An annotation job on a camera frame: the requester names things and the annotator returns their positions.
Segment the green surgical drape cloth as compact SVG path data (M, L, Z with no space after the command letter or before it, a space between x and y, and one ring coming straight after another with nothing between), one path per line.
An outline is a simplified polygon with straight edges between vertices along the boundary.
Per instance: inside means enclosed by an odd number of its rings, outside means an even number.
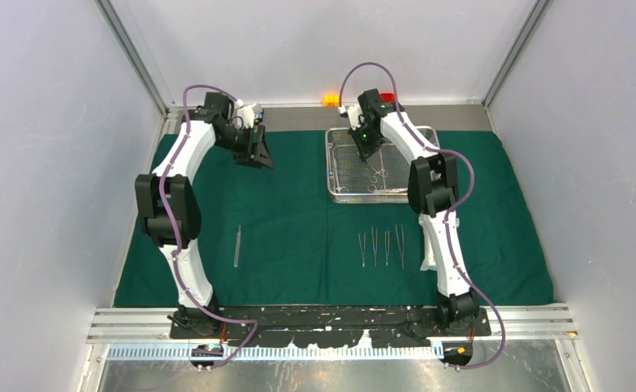
M473 282L496 305L553 302L545 256L500 140L489 131L441 131L438 137L474 168L459 171L461 185L474 180L474 190L458 209L462 255ZM274 169L241 167L215 147L193 179L202 213L198 248L222 305L437 303L437 277L420 270L423 238L408 205L332 202L323 131L272 132L267 140ZM239 225L242 245L234 268ZM396 225L404 230L404 269ZM379 230L377 267L372 226ZM359 233L367 234L364 268Z

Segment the steel ring-handled hemostat clamp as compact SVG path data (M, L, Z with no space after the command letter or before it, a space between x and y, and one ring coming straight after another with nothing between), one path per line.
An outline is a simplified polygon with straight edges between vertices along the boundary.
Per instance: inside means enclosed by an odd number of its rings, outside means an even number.
M373 171L371 187L378 189L378 186L381 185L385 189L387 187L386 177L388 176L388 172L384 168L376 168L370 163L367 163L367 165Z

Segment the long steel probe rod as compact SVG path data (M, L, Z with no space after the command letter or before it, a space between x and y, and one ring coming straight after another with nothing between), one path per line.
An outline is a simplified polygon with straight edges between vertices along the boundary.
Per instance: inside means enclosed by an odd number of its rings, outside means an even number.
M234 246L234 256L233 256L233 267L234 268L238 268L238 266L239 266L241 245L242 245L242 226L239 225L238 226L238 230L237 230L237 234L236 234L235 246Z

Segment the white sterile packet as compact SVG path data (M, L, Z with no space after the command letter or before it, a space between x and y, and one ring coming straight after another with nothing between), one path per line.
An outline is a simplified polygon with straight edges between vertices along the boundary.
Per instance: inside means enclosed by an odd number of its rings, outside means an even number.
M434 259L434 251L431 243L430 236L428 232L423 229L423 248L424 248L424 258L421 262L420 270L421 271L436 271L436 261Z

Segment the steel surgical forceps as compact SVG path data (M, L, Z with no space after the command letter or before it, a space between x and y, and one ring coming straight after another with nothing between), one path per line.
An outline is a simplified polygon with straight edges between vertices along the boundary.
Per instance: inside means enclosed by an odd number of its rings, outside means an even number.
M367 248L367 234L366 233L359 233L358 234L358 244L359 244L359 249L360 249L360 253L361 253L361 263L362 263L362 267L364 268L366 266L366 248Z

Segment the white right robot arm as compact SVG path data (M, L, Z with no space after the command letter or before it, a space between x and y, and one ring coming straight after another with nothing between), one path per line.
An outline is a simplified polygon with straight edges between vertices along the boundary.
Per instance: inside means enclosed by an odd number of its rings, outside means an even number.
M440 149L417 130L403 107L385 102L376 89L367 90L355 105L339 107L349 120L349 134L362 160L390 141L409 164L407 200L418 216L425 239L423 268L437 274L437 321L448 335L458 335L478 316L478 291L467 275L456 209L459 194L457 153Z

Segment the steel needle holder clamp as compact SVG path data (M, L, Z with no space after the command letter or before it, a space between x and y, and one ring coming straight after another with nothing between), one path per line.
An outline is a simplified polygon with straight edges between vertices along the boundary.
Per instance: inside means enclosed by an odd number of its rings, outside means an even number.
M385 265L389 265L390 253L391 253L391 231L386 230L384 233L384 245L385 245Z

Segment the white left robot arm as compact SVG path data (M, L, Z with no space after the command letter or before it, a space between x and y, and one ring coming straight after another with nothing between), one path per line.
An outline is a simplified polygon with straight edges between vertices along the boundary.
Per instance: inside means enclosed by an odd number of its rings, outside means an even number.
M213 287L198 249L202 214L193 179L214 147L231 153L235 164L273 168L259 104L208 92L202 105L183 112L181 129L164 160L135 180L138 220L144 233L166 257L178 291L180 316L201 337L221 328Z

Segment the metal mesh instrument tray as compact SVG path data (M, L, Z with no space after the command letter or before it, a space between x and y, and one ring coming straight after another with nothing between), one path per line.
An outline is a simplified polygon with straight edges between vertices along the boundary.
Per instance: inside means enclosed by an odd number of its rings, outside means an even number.
M342 204L402 204L408 202L408 179L414 154L431 153L417 143L397 143L385 137L383 145L366 162L358 156L348 127L325 132L327 192L332 202ZM373 171L367 163L388 172L387 187L371 187Z

